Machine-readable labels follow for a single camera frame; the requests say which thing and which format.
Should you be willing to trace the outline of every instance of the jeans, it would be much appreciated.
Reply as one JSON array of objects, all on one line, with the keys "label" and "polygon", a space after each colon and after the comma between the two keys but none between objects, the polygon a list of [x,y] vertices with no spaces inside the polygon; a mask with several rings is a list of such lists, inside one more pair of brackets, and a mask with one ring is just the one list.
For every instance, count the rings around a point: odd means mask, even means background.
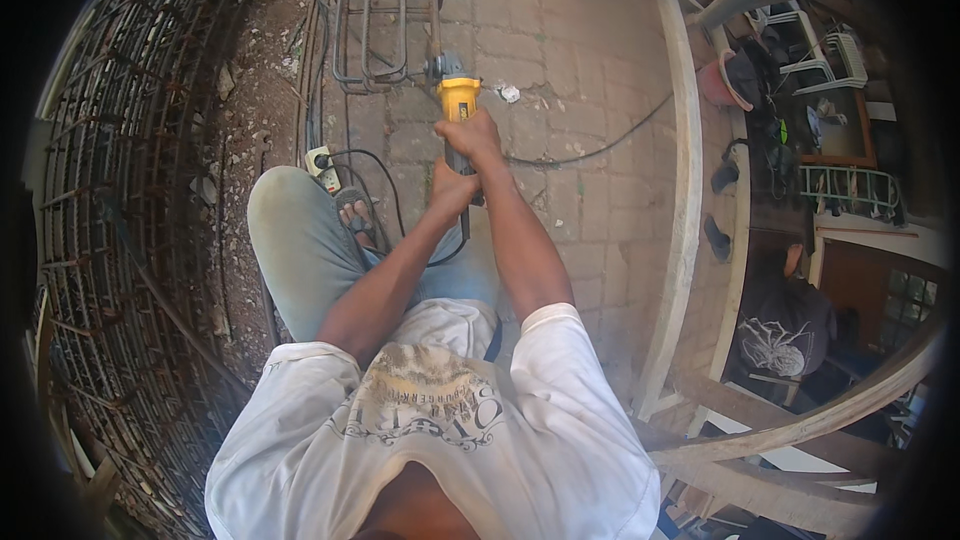
[{"label": "jeans", "polygon": [[[257,180],[246,222],[267,289],[296,342],[313,342],[333,303],[383,258],[360,246],[333,197],[297,167],[274,167]],[[428,298],[497,306],[500,282],[486,210],[470,207],[470,222],[470,240],[456,257],[423,271],[407,309]],[[430,261],[456,250],[461,238],[457,221]]]}]

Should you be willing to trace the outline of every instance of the knee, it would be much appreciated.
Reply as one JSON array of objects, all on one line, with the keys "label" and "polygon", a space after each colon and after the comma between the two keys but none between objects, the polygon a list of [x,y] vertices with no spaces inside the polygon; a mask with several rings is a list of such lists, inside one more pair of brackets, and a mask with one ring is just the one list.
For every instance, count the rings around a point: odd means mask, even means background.
[{"label": "knee", "polygon": [[289,165],[272,167],[260,176],[249,193],[247,223],[269,225],[270,220],[282,216],[285,207],[301,200],[315,201],[318,193],[326,194],[303,169]]}]

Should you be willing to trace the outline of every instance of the bucket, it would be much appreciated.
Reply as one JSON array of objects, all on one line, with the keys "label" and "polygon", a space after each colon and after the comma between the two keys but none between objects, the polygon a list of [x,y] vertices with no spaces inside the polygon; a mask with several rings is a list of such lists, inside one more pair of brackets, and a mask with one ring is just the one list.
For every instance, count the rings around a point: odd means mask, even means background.
[{"label": "bucket", "polygon": [[[736,55],[729,48],[725,48],[721,53],[724,63],[730,61]],[[726,67],[720,63],[720,59],[713,61],[697,72],[697,86],[710,104],[718,107],[738,106],[744,111],[754,110],[754,105],[744,100],[743,96],[731,88],[730,82],[727,80]]]}]

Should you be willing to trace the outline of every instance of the flip-flop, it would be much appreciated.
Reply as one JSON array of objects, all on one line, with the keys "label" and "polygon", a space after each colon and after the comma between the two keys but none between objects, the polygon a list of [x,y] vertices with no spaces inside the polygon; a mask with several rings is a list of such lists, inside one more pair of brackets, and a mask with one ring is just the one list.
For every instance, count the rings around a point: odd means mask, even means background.
[{"label": "flip-flop", "polygon": [[[369,213],[369,216],[372,219],[375,219],[377,215],[374,213],[374,203],[371,201],[370,197],[367,196],[367,193],[356,186],[346,186],[340,189],[337,192],[336,196],[333,197],[337,203],[337,213],[339,214],[345,206],[353,205],[358,200],[362,200],[366,203],[366,212]],[[379,249],[379,234],[377,233],[377,227],[374,226],[369,221],[366,221],[363,217],[358,214],[354,214],[353,219],[351,219],[346,227],[349,228],[350,232],[354,235],[363,232],[366,234],[373,244]]]}]

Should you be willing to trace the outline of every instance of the yellow angle grinder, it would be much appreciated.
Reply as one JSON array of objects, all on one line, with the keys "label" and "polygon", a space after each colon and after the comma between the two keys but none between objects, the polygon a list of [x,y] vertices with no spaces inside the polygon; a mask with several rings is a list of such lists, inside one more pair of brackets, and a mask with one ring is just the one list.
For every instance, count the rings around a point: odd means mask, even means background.
[{"label": "yellow angle grinder", "polygon": [[[435,57],[427,58],[423,65],[427,88],[435,88],[442,105],[443,116],[448,122],[462,122],[477,110],[480,95],[480,78],[466,72],[464,63],[456,53],[444,50]],[[450,169],[461,175],[476,173],[470,159],[453,149],[450,142],[443,141],[443,156]],[[470,204],[483,206],[483,194],[478,191]],[[471,237],[470,209],[460,214],[462,240]]]}]

